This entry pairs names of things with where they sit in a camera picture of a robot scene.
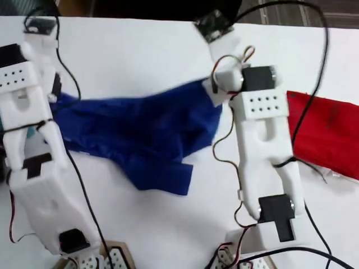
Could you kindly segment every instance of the fabric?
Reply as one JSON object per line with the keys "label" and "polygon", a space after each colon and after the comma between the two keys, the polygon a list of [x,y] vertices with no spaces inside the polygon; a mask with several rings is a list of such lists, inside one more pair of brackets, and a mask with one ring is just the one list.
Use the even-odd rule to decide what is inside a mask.
{"label": "fabric", "polygon": [[[62,94],[56,106],[73,100]],[[115,161],[137,189],[186,195],[193,167],[182,159],[211,145],[221,112],[198,80],[145,98],[82,100],[54,119],[68,149]]]}
{"label": "fabric", "polygon": [[[287,92],[291,135],[309,95]],[[298,132],[294,155],[359,179],[359,106],[314,98]]]}

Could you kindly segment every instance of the cable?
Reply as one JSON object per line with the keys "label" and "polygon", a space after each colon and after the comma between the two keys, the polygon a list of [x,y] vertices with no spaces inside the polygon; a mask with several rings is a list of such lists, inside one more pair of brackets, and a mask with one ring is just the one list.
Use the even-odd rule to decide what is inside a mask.
{"label": "cable", "polygon": [[26,124],[23,126],[19,126],[19,127],[7,129],[7,130],[2,130],[2,131],[0,131],[0,135],[4,135],[5,133],[8,133],[8,132],[13,132],[13,131],[17,131],[17,130],[29,128],[29,127],[35,127],[35,126],[41,127],[41,126],[45,125],[46,122],[51,122],[51,121],[53,121],[53,119],[41,120],[40,122],[29,123],[29,124]]}
{"label": "cable", "polygon": [[[309,8],[312,8],[320,17],[320,20],[323,24],[323,28],[324,28],[324,36],[325,36],[325,41],[324,41],[324,49],[323,49],[323,57],[322,57],[322,60],[321,60],[321,64],[320,64],[320,68],[319,68],[319,73],[318,73],[318,77],[317,77],[317,82],[315,84],[315,87],[314,87],[314,90],[298,120],[298,123],[294,129],[294,132],[293,132],[293,137],[292,137],[292,146],[293,146],[293,150],[294,150],[294,146],[295,146],[295,142],[296,142],[296,138],[297,138],[297,135],[298,135],[298,132],[299,132],[299,129],[302,125],[302,122],[304,120],[304,117],[306,116],[313,100],[314,100],[314,97],[316,95],[316,93],[318,92],[319,90],[319,87],[321,85],[321,81],[323,79],[323,74],[324,74],[324,69],[325,69],[325,64],[326,64],[326,59],[328,57],[328,49],[329,49],[329,30],[328,30],[328,23],[326,21],[326,18],[322,12],[322,10],[320,9],[319,6],[315,5],[315,4],[312,4],[312,3],[306,3],[306,2],[301,2],[301,1],[276,1],[276,2],[268,2],[268,3],[264,3],[264,4],[260,4],[258,6],[255,6],[255,7],[252,7],[252,8],[249,8],[248,10],[246,10],[245,12],[239,14],[237,16],[237,18],[235,19],[235,22],[239,21],[240,19],[242,19],[243,17],[245,17],[246,15],[256,11],[256,10],[259,10],[259,9],[262,9],[262,8],[265,8],[265,7],[270,7],[270,6],[277,6],[277,5],[283,5],[283,4],[296,4],[296,5],[300,5],[300,6],[306,6],[306,7],[309,7]],[[289,160],[287,160],[285,162],[285,164],[289,163],[291,160],[291,158]],[[316,224],[314,223],[314,220],[311,218],[310,214],[308,214],[308,217],[314,227],[314,229],[316,230],[316,232],[318,233],[318,236],[320,237],[320,239],[322,240],[323,244],[325,245],[325,247],[327,248],[329,254],[331,254],[331,250],[330,250],[330,247],[328,246],[327,242],[324,240],[323,236],[321,235],[321,233],[319,232],[319,229],[317,228]],[[330,259],[328,260],[327,264],[326,264],[326,269],[329,268],[329,265],[330,265]]]}
{"label": "cable", "polygon": [[309,107],[311,106],[311,104],[313,102],[313,99],[314,99],[316,93],[319,90],[321,81],[323,79],[323,74],[324,74],[326,59],[327,59],[327,56],[328,56],[328,49],[329,49],[329,30],[328,30],[328,23],[326,21],[326,18],[324,16],[322,10],[320,9],[320,7],[315,5],[315,4],[301,2],[301,1],[288,0],[288,1],[275,1],[275,2],[272,1],[272,2],[260,4],[258,6],[249,8],[245,12],[239,14],[236,17],[235,22],[238,22],[240,19],[244,18],[245,16],[247,16],[248,14],[250,14],[250,13],[252,13],[254,11],[260,10],[262,8],[265,8],[265,7],[278,6],[278,5],[283,5],[283,4],[296,4],[296,5],[306,6],[306,7],[312,8],[320,17],[320,20],[321,20],[321,22],[323,24],[324,35],[325,35],[323,57],[322,57],[322,60],[321,60],[321,65],[320,65],[320,69],[319,69],[319,73],[318,73],[317,82],[316,82],[314,90],[313,90],[313,92],[312,92],[312,94],[311,94],[311,96],[309,98],[309,101],[306,104],[306,106],[305,106],[305,108],[304,108],[304,110],[302,112],[302,115],[300,116],[298,124],[297,124],[297,126],[296,126],[296,128],[294,130],[293,137],[292,137],[292,145],[294,147],[294,144],[295,144],[295,141],[296,141],[296,138],[297,138],[297,135],[298,135],[299,128],[300,128],[300,126],[301,126],[301,124],[302,124],[302,122],[304,120],[304,117],[305,117],[306,113],[309,110]]}
{"label": "cable", "polygon": [[221,245],[219,245],[219,247],[215,250],[213,256],[211,257],[211,260],[209,261],[209,263],[204,267],[204,269],[211,269],[211,266],[216,258],[216,256],[218,255],[218,252],[221,250],[221,248],[226,247],[232,245],[232,242],[228,242],[228,243],[223,243]]}
{"label": "cable", "polygon": [[274,255],[274,254],[278,254],[278,253],[283,253],[283,252],[288,252],[288,251],[307,251],[307,252],[311,252],[311,253],[320,255],[320,256],[322,256],[324,258],[327,258],[330,261],[335,262],[336,264],[342,266],[345,269],[354,269],[354,267],[351,267],[349,264],[343,262],[341,259],[338,259],[335,256],[327,254],[327,253],[325,253],[323,251],[319,251],[317,249],[307,248],[307,247],[288,247],[288,248],[276,249],[274,251],[268,251],[268,252],[264,252],[264,253],[261,253],[261,254],[258,254],[258,255],[251,256],[249,258],[242,259],[242,260],[240,260],[239,264],[244,263],[244,262],[249,262],[249,261],[252,261],[254,259],[259,259],[259,258],[263,258],[263,257],[266,257],[266,256],[270,256],[270,255]]}
{"label": "cable", "polygon": [[102,234],[100,225],[99,225],[99,223],[97,222],[97,218],[96,218],[96,216],[95,216],[95,213],[94,213],[94,211],[93,211],[93,209],[92,209],[92,206],[91,206],[91,203],[90,203],[90,200],[89,200],[89,197],[88,197],[88,193],[87,193],[87,191],[86,191],[84,182],[82,181],[82,176],[81,176],[81,174],[80,174],[80,171],[79,171],[79,169],[78,169],[78,167],[77,167],[77,165],[76,165],[74,159],[72,158],[72,156],[71,156],[71,154],[70,154],[70,152],[68,151],[68,149],[67,149],[66,146],[65,146],[65,150],[66,150],[66,154],[67,154],[68,158],[70,159],[70,162],[72,163],[73,168],[75,168],[77,177],[79,178],[79,182],[80,182],[80,184],[81,184],[82,192],[84,193],[84,196],[85,196],[86,203],[87,203],[87,205],[88,205],[89,211],[90,211],[91,216],[92,216],[92,218],[93,218],[93,220],[94,220],[94,222],[95,222],[95,225],[96,225],[96,227],[97,227],[97,229],[98,229],[98,231],[99,231],[100,238],[101,238],[101,241],[102,241],[102,245],[103,245],[103,247],[104,247],[104,249],[105,249],[106,255],[107,255],[107,257],[108,257],[108,261],[109,261],[109,263],[110,263],[110,268],[111,268],[111,269],[114,269],[114,266],[113,266],[113,263],[112,263],[112,259],[111,259],[111,255],[110,255],[110,251],[109,251],[108,246],[107,246],[107,243],[106,243],[106,241],[105,241],[105,239],[104,239],[104,237],[103,237],[103,234]]}
{"label": "cable", "polygon": [[[330,255],[332,255],[332,250],[330,249],[328,243],[326,242],[326,240],[324,239],[324,237],[322,236],[321,232],[319,231],[318,227],[316,226],[313,218],[312,218],[312,215],[310,214],[310,211],[309,211],[309,208],[307,207],[307,204],[305,203],[304,204],[304,207],[305,207],[305,211],[307,212],[307,215],[308,215],[308,218],[310,220],[310,222],[312,223],[312,226],[314,228],[314,230],[316,231],[316,233],[318,234],[319,238],[321,239],[321,241],[323,242],[323,244],[325,245],[326,249],[328,250],[328,253]],[[326,266],[325,266],[325,269],[328,269],[329,268],[329,265],[330,265],[330,259],[328,259],[327,263],[326,263]]]}
{"label": "cable", "polygon": [[235,222],[238,224],[238,226],[239,227],[241,227],[241,228],[249,228],[249,227],[252,227],[253,225],[255,225],[255,224],[250,224],[250,225],[243,225],[243,224],[240,224],[240,222],[238,221],[238,219],[237,219],[237,214],[238,214],[238,212],[239,212],[239,210],[242,208],[242,206],[243,206],[243,201],[241,201],[241,204],[240,204],[240,206],[235,210],[235,212],[234,212],[234,220],[235,220]]}
{"label": "cable", "polygon": [[[211,75],[210,75],[210,78],[211,78],[211,84],[212,84],[212,89],[213,90],[216,90],[218,88],[220,88],[222,91],[224,91],[223,87],[221,87],[220,85],[218,85],[218,82],[217,82],[217,79],[215,77],[215,70],[217,69],[219,63],[224,59],[224,58],[233,58],[237,61],[238,64],[241,64],[241,60],[238,59],[238,57],[234,56],[234,55],[231,55],[231,54],[226,54],[224,56],[221,56],[217,61],[216,63],[214,64],[213,66],[213,69],[212,69],[212,72],[211,72]],[[241,89],[238,89],[237,91],[228,91],[228,92],[225,92],[226,94],[234,94],[234,95],[237,95],[239,92],[241,91]]]}
{"label": "cable", "polygon": [[[9,185],[10,182],[10,175],[11,175],[11,169],[7,172],[6,175],[6,184]],[[36,235],[35,233],[28,233],[28,234],[24,234],[22,237],[20,237],[18,240],[14,240],[13,235],[12,235],[12,226],[13,226],[13,221],[15,218],[15,197],[12,193],[11,190],[9,190],[10,192],[10,204],[11,204],[11,218],[10,218],[10,224],[9,224],[9,239],[10,242],[13,244],[16,244],[18,242],[21,241],[22,238],[28,236],[28,235]]]}
{"label": "cable", "polygon": [[[43,7],[37,7],[33,10],[31,10],[27,16],[25,17],[24,19],[24,27],[26,29],[26,31],[28,32],[31,32],[28,28],[28,25],[27,25],[27,21],[29,20],[29,18],[39,12],[44,12],[46,13],[46,10],[43,8]],[[78,94],[78,97],[76,100],[74,100],[73,102],[69,103],[69,104],[66,104],[66,105],[63,105],[61,106],[60,108],[58,108],[57,110],[55,110],[53,112],[53,114],[56,114],[57,112],[59,112],[61,109],[64,109],[64,108],[69,108],[73,105],[75,105],[76,103],[78,103],[79,101],[81,101],[81,90],[80,90],[80,85],[78,83],[78,81],[76,80],[75,76],[73,75],[73,73],[68,69],[68,67],[64,64],[61,56],[60,56],[60,52],[59,52],[59,48],[60,48],[60,41],[59,41],[59,36],[60,36],[60,20],[59,20],[59,17],[58,16],[54,16],[55,17],[55,20],[56,20],[56,24],[57,24],[57,30],[56,30],[56,41],[57,41],[57,48],[56,48],[56,56],[60,62],[60,64],[62,65],[62,67],[66,70],[66,72],[70,75],[70,77],[72,78],[73,82],[75,83],[75,86],[76,86],[76,90],[77,90],[77,94]]]}
{"label": "cable", "polygon": [[75,264],[75,269],[79,269],[79,263],[77,262],[77,260],[75,260],[74,258],[68,257],[67,259],[69,259],[71,262],[73,262]]}
{"label": "cable", "polygon": [[231,124],[231,128],[229,129],[229,132],[222,138],[220,138],[219,140],[215,141],[212,145],[212,154],[213,157],[217,160],[220,161],[222,163],[227,163],[227,164],[231,164],[235,170],[236,170],[236,174],[237,174],[237,178],[238,178],[238,182],[241,186],[241,181],[240,181],[240,173],[238,171],[238,166],[237,164],[235,164],[234,162],[230,161],[230,160],[223,160],[217,157],[217,154],[215,153],[215,147],[218,145],[218,143],[222,142],[223,140],[227,139],[228,136],[232,133],[233,131],[233,127],[234,127],[234,114],[233,114],[233,109],[231,108],[231,112],[232,112],[232,124]]}
{"label": "cable", "polygon": [[255,53],[256,48],[254,46],[248,46],[247,48],[245,48],[245,51],[243,52],[243,63],[246,63]]}
{"label": "cable", "polygon": [[226,265],[225,267],[222,267],[223,269],[230,269],[230,268],[232,268],[233,266],[237,265],[240,262],[241,247],[242,247],[243,238],[244,238],[246,232],[253,226],[255,226],[255,224],[250,225],[250,226],[243,229],[243,232],[241,234],[240,240],[238,242],[238,246],[237,246],[237,250],[236,250],[236,257],[234,258],[234,261],[230,265]]}

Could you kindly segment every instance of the white table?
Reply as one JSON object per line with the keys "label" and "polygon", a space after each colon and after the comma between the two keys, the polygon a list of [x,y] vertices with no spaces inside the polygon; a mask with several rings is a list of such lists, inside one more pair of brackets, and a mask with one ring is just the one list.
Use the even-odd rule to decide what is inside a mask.
{"label": "white table", "polygon": [[[21,22],[20,17],[0,17],[0,46],[21,42]],[[205,42],[189,22],[62,18],[61,24],[61,56],[79,81],[84,98],[149,95],[207,76],[213,66]],[[253,65],[277,67],[283,89],[313,90],[322,29],[237,25],[236,31],[243,48],[256,47]],[[319,96],[359,105],[359,31],[332,29],[330,33]],[[75,94],[72,81],[67,75],[65,79],[63,88]],[[230,122],[225,106],[216,137],[228,131]],[[238,161],[233,134],[218,147],[218,154]],[[237,179],[230,166],[214,160],[210,148],[185,160],[194,164],[186,197],[140,192],[111,161],[73,155],[105,237],[126,242],[139,269],[203,268],[226,232],[236,228]],[[359,267],[359,185],[333,178],[325,185],[303,166],[301,175],[307,204],[333,253]],[[49,268],[57,257],[44,250],[37,238],[16,245],[9,242],[10,202],[5,185],[0,186],[0,215],[2,268]],[[29,223],[18,204],[15,236],[28,231]],[[308,233],[314,238],[312,247],[325,250],[315,231]],[[298,252],[273,259],[279,269],[324,268],[326,263],[319,256]]]}

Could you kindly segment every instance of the red cloth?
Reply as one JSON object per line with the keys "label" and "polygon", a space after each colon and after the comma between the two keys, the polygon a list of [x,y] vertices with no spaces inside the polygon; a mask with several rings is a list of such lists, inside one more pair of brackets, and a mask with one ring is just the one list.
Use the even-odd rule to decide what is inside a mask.
{"label": "red cloth", "polygon": [[[287,92],[291,135],[309,95]],[[296,138],[294,155],[359,180],[359,106],[315,97]]]}

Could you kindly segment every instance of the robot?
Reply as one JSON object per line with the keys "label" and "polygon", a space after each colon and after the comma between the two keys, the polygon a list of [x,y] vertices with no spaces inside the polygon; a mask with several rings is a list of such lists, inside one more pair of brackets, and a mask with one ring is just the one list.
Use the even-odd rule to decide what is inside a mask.
{"label": "robot", "polygon": [[[85,200],[77,195],[81,190],[67,188],[77,175],[49,106],[61,90],[60,75],[51,60],[58,45],[52,35],[55,26],[52,20],[34,18],[22,44],[0,48],[0,116],[11,169],[10,190],[47,250],[63,257],[89,256],[98,252],[99,232]],[[238,39],[220,12],[199,19],[195,26],[208,42],[213,61],[225,54],[238,55],[237,61],[220,66],[203,86],[214,106],[229,100],[234,113],[241,159],[238,198],[257,222],[246,234],[242,252],[303,245],[309,221],[298,164],[280,165],[293,151],[286,93],[276,88],[274,68],[251,67],[242,61],[235,52]],[[43,135],[50,152],[26,159],[24,146],[31,126]],[[263,137],[258,126],[265,127]],[[277,165],[273,169],[282,180],[282,193],[259,195],[261,181],[271,180],[257,169],[264,164]],[[242,233],[238,229],[227,234],[226,242],[234,242],[231,255]]]}

